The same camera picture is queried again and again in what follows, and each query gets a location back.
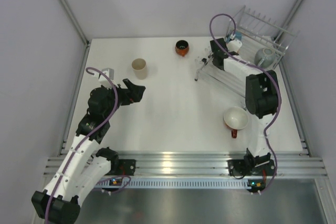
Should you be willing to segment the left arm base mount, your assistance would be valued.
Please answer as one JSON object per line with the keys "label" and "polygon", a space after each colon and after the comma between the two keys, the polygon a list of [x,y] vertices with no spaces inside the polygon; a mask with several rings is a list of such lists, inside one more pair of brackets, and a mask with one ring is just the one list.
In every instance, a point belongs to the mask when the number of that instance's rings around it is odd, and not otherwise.
{"label": "left arm base mount", "polygon": [[113,175],[128,175],[133,176],[136,169],[135,159],[120,159]]}

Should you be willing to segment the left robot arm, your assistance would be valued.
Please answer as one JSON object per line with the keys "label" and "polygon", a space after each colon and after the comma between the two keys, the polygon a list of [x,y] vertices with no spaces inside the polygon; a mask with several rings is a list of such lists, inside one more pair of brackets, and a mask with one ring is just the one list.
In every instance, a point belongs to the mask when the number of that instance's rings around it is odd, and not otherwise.
{"label": "left robot arm", "polygon": [[123,82],[125,88],[110,84],[90,92],[86,114],[66,157],[44,190],[34,192],[32,204],[46,223],[75,223],[83,202],[100,179],[119,170],[119,154],[100,144],[115,111],[140,102],[145,92],[144,86],[129,79]]}

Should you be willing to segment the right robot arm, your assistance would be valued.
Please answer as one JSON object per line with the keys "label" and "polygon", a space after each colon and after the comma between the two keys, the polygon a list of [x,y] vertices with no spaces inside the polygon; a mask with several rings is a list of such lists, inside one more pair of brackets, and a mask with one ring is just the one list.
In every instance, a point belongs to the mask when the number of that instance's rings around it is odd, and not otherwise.
{"label": "right robot arm", "polygon": [[252,137],[244,156],[245,168],[241,170],[242,174],[256,175],[271,162],[277,166],[277,159],[271,159],[275,152],[267,135],[267,130],[277,119],[281,108],[276,73],[243,61],[234,51],[229,52],[224,38],[211,40],[210,45],[214,60],[221,60],[225,71],[244,80],[246,109],[256,117],[256,125],[253,126]]}

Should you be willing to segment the blue ceramic mug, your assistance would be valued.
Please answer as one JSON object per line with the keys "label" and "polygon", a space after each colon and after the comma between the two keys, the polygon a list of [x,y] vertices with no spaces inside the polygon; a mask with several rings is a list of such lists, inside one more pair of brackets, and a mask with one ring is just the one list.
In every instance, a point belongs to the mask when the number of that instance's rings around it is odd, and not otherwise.
{"label": "blue ceramic mug", "polygon": [[240,32],[236,32],[235,33],[235,39],[237,39],[237,40],[242,40],[242,33],[240,33]]}

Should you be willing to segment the beige tumbler cup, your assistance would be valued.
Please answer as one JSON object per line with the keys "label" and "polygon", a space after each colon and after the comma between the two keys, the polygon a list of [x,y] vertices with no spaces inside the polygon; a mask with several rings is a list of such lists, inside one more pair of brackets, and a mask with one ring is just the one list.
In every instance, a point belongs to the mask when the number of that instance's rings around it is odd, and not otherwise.
{"label": "beige tumbler cup", "polygon": [[147,64],[146,61],[142,58],[134,59],[131,63],[132,70],[135,76],[140,79],[144,80],[148,76]]}

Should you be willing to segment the white and red mug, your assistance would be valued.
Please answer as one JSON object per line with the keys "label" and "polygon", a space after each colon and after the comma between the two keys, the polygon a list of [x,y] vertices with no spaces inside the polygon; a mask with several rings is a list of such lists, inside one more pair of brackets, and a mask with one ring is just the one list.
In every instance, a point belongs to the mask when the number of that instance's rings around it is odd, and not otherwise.
{"label": "white and red mug", "polygon": [[223,120],[228,129],[230,129],[231,137],[237,138],[239,130],[244,129],[249,122],[247,112],[240,107],[234,106],[224,112]]}

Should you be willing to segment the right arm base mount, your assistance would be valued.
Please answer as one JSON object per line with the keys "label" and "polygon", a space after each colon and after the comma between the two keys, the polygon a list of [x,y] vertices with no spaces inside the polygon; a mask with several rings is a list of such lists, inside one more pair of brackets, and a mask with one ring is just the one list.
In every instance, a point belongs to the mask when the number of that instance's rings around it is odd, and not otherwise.
{"label": "right arm base mount", "polygon": [[230,176],[235,179],[243,179],[249,172],[248,166],[243,159],[231,159],[228,161]]}

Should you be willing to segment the grey ceramic mug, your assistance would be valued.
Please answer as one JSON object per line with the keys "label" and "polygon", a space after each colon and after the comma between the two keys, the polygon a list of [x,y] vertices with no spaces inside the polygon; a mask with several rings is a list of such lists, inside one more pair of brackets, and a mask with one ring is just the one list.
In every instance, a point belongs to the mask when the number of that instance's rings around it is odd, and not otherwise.
{"label": "grey ceramic mug", "polygon": [[264,69],[271,66],[276,58],[275,51],[270,48],[259,49],[254,58],[254,64]]}

